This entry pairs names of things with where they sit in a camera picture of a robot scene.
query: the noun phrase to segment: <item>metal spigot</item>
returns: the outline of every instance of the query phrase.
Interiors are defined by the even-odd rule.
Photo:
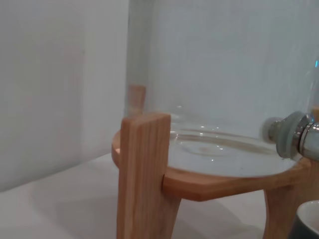
[[[263,126],[263,138],[276,144],[282,158],[319,161],[319,122],[312,114],[294,112],[285,119],[269,119]]]

